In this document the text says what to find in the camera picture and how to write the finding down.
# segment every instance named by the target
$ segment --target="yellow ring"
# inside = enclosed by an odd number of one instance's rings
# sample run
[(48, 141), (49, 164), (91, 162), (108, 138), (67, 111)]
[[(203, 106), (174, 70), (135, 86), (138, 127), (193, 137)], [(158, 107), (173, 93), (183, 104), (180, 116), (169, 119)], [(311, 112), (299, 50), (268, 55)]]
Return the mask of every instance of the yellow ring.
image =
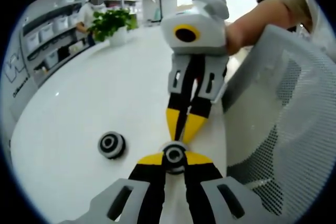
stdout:
[(196, 41), (200, 38), (201, 33), (197, 30), (196, 27), (193, 27), (193, 26), (188, 25), (188, 24), (181, 24), (181, 25), (178, 25), (178, 26), (174, 27), (174, 34), (176, 34), (176, 31), (179, 30), (179, 29), (187, 29), (187, 30), (192, 31), (196, 36), (194, 41)]

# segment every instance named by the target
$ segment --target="white tabletop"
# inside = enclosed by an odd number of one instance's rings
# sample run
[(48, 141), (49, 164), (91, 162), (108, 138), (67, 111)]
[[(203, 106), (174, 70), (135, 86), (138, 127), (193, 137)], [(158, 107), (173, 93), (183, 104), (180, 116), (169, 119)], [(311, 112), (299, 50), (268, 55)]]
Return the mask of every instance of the white tabletop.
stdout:
[[(94, 196), (127, 178), (141, 157), (170, 140), (165, 110), (171, 50), (159, 27), (139, 33), (123, 47), (104, 42), (67, 63), (44, 83), (19, 119), (12, 137), (15, 174), (51, 223), (83, 215)], [(107, 160), (97, 150), (107, 131), (126, 139), (128, 150), (119, 160)], [(190, 147), (210, 157), (225, 176), (220, 103)], [(183, 176), (167, 177), (160, 223), (192, 223), (184, 191)]]

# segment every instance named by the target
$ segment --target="green plant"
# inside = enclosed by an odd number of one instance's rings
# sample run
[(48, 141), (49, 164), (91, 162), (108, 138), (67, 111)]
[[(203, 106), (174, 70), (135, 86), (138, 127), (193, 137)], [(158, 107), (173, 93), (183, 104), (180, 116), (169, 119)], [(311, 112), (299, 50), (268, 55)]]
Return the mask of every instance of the green plant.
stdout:
[(120, 27), (127, 26), (130, 29), (131, 15), (128, 10), (108, 10), (106, 13), (95, 12), (93, 16), (96, 18), (93, 25), (88, 31), (94, 34), (97, 41), (104, 41), (111, 37)]

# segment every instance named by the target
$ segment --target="human hand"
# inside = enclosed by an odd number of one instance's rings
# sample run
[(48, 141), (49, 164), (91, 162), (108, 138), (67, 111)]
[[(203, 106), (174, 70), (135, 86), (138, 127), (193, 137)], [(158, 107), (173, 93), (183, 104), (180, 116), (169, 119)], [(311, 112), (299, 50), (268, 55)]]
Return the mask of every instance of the human hand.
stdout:
[(225, 27), (226, 32), (226, 49), (229, 55), (239, 52), (243, 45), (242, 31), (234, 23)]

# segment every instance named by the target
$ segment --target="white wall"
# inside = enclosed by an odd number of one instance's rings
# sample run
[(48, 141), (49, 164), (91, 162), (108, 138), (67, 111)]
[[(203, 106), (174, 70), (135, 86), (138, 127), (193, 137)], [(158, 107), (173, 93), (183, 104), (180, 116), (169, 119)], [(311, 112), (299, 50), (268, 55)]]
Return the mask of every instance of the white wall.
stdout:
[[(143, 0), (143, 13), (144, 20), (153, 19), (155, 16), (155, 11), (157, 8), (160, 8), (160, 0), (155, 0), (155, 3), (152, 0)], [(176, 11), (177, 0), (161, 0), (162, 1), (162, 16), (169, 15)]]

